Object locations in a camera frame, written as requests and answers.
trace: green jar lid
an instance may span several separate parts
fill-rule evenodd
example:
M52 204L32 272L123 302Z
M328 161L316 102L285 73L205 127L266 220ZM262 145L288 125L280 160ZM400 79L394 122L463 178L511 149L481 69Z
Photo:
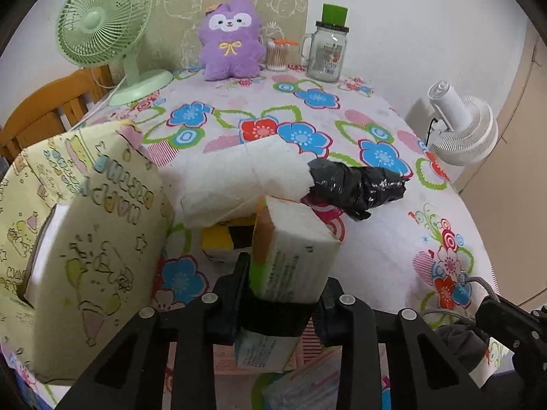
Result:
M347 8L332 4L323 5L323 16L321 17L321 21L323 23L334 24L336 26L345 26L346 17Z

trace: jar handle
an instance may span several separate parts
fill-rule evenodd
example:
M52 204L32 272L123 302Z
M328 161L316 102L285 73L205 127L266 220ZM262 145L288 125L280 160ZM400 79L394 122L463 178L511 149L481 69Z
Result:
M304 42L308 39L308 38L311 38L313 34L304 34L304 36L302 37L302 41L300 42L300 49L298 51L299 55L300 55L300 61L301 61L301 64L304 64L304 62L307 62L309 57L304 57Z

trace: cotton swab container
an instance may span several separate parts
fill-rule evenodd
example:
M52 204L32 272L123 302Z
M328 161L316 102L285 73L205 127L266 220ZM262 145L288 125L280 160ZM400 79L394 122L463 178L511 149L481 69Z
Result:
M289 64L289 46L298 42L284 39L269 39L266 45L266 69L269 71L286 71Z

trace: fan base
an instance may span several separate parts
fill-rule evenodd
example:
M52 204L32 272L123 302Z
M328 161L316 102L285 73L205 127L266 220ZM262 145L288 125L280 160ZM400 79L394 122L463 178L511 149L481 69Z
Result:
M154 69L140 75L137 83L129 85L125 81L110 99L109 106L127 105L140 100L167 86L173 80L173 74L163 69Z

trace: fan stand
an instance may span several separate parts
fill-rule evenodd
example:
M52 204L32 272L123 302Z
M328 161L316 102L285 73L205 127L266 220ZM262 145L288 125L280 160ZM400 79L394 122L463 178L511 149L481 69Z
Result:
M125 81L110 98L109 106L127 105L140 100L157 90L166 87L173 80L173 74L163 69L139 73L135 50L125 54L123 58Z

